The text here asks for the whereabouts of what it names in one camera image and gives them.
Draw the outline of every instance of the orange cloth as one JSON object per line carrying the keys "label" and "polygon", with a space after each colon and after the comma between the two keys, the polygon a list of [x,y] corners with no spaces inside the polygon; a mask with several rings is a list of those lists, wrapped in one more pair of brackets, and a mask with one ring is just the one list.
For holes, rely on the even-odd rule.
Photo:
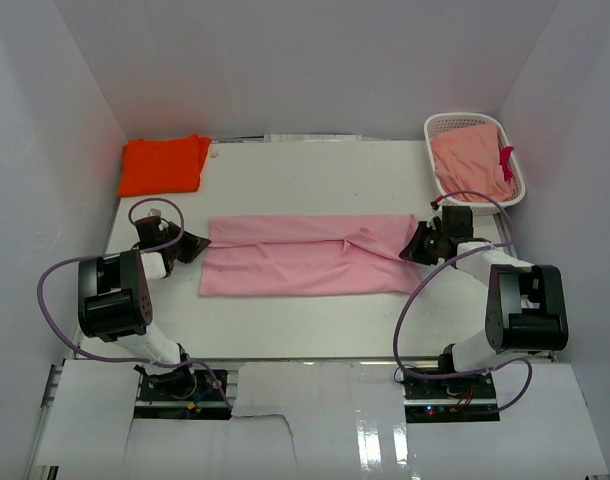
{"label": "orange cloth", "polygon": [[[475,125],[439,133],[432,139],[436,176],[446,192],[474,190],[497,202],[512,199],[500,164],[496,125]],[[469,193],[454,195],[462,202],[485,203]]]}
{"label": "orange cloth", "polygon": [[196,134],[168,141],[130,140],[123,147],[119,197],[195,192],[212,140]]}

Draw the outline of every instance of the white panel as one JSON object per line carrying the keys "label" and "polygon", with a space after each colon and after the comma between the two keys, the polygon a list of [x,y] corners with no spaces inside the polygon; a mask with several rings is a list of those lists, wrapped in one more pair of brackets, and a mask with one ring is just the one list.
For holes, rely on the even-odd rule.
{"label": "white panel", "polygon": [[518,251],[560,267],[567,356],[610,467],[610,1],[563,1],[501,119],[527,196]]}
{"label": "white panel", "polygon": [[139,380],[128,363],[65,362],[36,465],[120,466]]}
{"label": "white panel", "polygon": [[[493,374],[500,404],[521,389],[527,369]],[[585,401],[569,365],[534,365],[532,385],[500,422],[410,424],[412,478],[581,480],[607,473]]]}
{"label": "white panel", "polygon": [[[102,249],[123,142],[52,2],[0,2],[0,479],[22,477],[50,362],[63,354],[36,281],[57,260]],[[47,286],[67,332],[74,275]]]}
{"label": "white panel", "polygon": [[128,137],[421,138],[495,113],[556,0],[56,0]]}
{"label": "white panel", "polygon": [[403,387],[391,365],[247,363],[232,415],[281,415],[299,480],[409,479]]}
{"label": "white panel", "polygon": [[60,468],[58,480],[292,480],[291,434],[280,417],[132,422],[123,468]]}
{"label": "white panel", "polygon": [[[200,190],[169,195],[187,229],[207,236],[212,215],[352,215],[432,213],[436,193],[423,142],[212,145]],[[138,241],[121,201],[111,251]],[[146,215],[152,205],[135,211]],[[161,205],[163,216],[175,218]],[[492,217],[475,217],[475,235],[498,240]],[[421,268],[422,274],[430,267]],[[176,264],[150,282],[154,321],[168,338],[201,358],[390,357],[402,294],[298,298],[198,297],[201,257]],[[441,273],[410,310],[401,333],[403,355],[438,355],[480,330],[487,291],[456,270]],[[96,353],[124,356],[112,344],[85,339]]]}

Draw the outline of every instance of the white tabletop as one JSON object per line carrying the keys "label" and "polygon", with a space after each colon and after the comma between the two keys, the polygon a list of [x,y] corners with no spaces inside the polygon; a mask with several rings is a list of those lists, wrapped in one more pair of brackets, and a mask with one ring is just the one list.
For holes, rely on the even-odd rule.
{"label": "white tabletop", "polygon": [[[212,145],[197,193],[165,195],[183,210],[188,231],[209,236],[214,215],[360,215],[413,213],[429,218],[436,197],[424,142],[245,143]],[[136,229],[123,199],[110,252],[130,248]],[[163,216],[164,204],[146,204]],[[475,236],[493,241],[493,217],[475,218]],[[421,268],[424,274],[429,268]],[[154,322],[195,357],[205,359],[391,357],[401,294],[302,298],[198,296],[201,257],[177,262],[170,278],[150,282]],[[456,270],[436,277],[410,309],[401,334],[405,356],[437,355],[484,326],[486,288]],[[119,347],[84,339],[94,353],[124,355]]]}

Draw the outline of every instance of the white table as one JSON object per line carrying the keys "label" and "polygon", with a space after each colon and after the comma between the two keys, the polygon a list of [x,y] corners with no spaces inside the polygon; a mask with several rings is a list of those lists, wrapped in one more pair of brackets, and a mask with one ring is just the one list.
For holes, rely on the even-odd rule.
{"label": "white table", "polygon": [[[342,215],[413,213],[423,220],[436,197],[423,142],[217,144],[197,193],[165,195],[183,210],[186,228],[208,236],[214,215]],[[109,251],[137,240],[127,211],[140,198],[123,199]],[[146,204],[164,217],[164,204]],[[475,235],[497,241],[491,216],[475,218]],[[429,269],[422,268],[423,273]],[[192,356],[205,359],[382,358],[392,356],[401,294],[317,298],[201,298],[201,258],[177,263],[172,276],[150,282],[154,321]],[[483,327],[486,288],[455,270],[439,275],[410,309],[400,350],[434,356]],[[84,339],[94,353],[123,355],[118,347]]]}
{"label": "white table", "polygon": [[[511,365],[493,376],[498,400],[505,403],[523,385],[525,367]],[[379,389],[379,395],[387,397],[387,390]],[[380,435],[386,432],[383,422],[377,426]],[[346,424],[340,421],[334,428],[344,432]],[[330,457],[338,463],[346,459],[351,472],[355,460],[342,455],[347,447],[336,442],[330,454],[326,438],[329,432],[322,429],[319,441],[306,446],[309,452],[303,452],[300,444],[300,453],[307,453],[310,462],[312,457],[320,459],[321,465],[332,463]],[[135,419],[122,467],[102,474],[79,466],[62,468],[58,480],[127,478],[127,469],[131,469],[129,478],[140,480],[296,479],[291,440],[284,417],[228,422]],[[387,455],[387,443],[379,440],[378,458]],[[408,424],[407,453],[411,478],[423,480],[580,480],[607,474],[574,372],[561,363],[534,365],[525,397],[504,411],[499,422]],[[338,476],[330,472],[321,478]]]}

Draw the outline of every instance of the folded orange shirt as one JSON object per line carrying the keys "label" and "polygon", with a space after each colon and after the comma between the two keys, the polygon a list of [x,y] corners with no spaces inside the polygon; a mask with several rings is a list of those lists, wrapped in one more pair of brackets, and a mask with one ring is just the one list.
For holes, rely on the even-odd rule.
{"label": "folded orange shirt", "polygon": [[123,147],[118,196],[195,192],[211,143],[196,134],[168,141],[130,140]]}

